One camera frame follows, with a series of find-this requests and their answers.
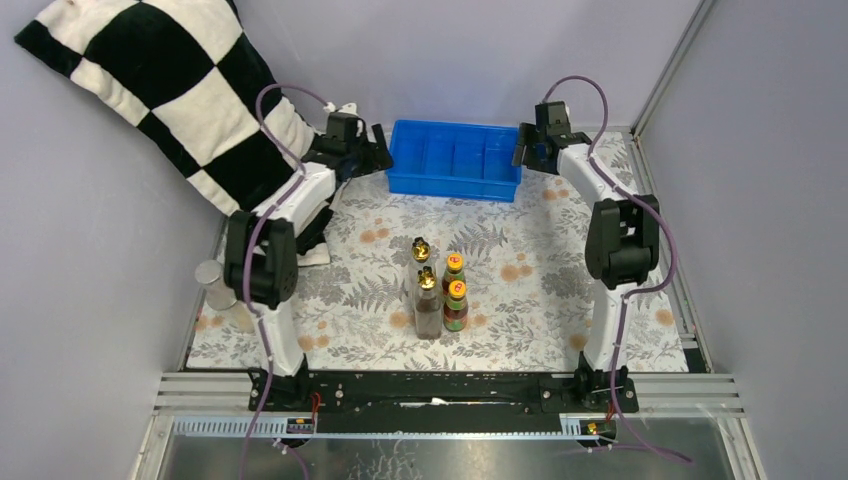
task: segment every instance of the white wall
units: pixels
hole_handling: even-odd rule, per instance
[[[214,208],[139,132],[12,42],[0,4],[0,478],[125,478],[190,328]]]
[[[698,0],[236,1],[277,79],[371,123],[398,118],[515,125],[557,79],[588,75],[611,125],[631,125]],[[292,94],[293,98],[302,98]],[[563,86],[578,125],[600,125],[586,85]],[[323,118],[311,100],[299,105]]]
[[[848,3],[718,2],[644,135],[772,480],[844,478]]]

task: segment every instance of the bottle with gold cap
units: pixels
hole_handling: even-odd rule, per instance
[[[452,281],[448,287],[442,316],[445,328],[451,332],[458,332],[468,324],[468,300],[465,293],[465,282],[461,280]]]
[[[465,265],[465,260],[458,253],[451,253],[445,259],[445,274],[442,275],[442,293],[448,295],[448,287],[454,280],[465,282],[465,272],[462,267]]]
[[[436,268],[433,265],[433,257],[430,251],[430,244],[427,243],[422,237],[417,237],[412,242],[412,259],[409,262],[409,273],[407,274],[407,279],[409,282],[407,283],[407,290],[409,291],[410,297],[412,296],[412,292],[415,291],[416,285],[418,285],[418,272],[422,271],[424,267],[430,267],[430,270],[433,273],[436,273]]]
[[[415,333],[422,340],[435,340],[442,336],[442,301],[436,288],[436,274],[430,267],[418,273],[415,290]]]

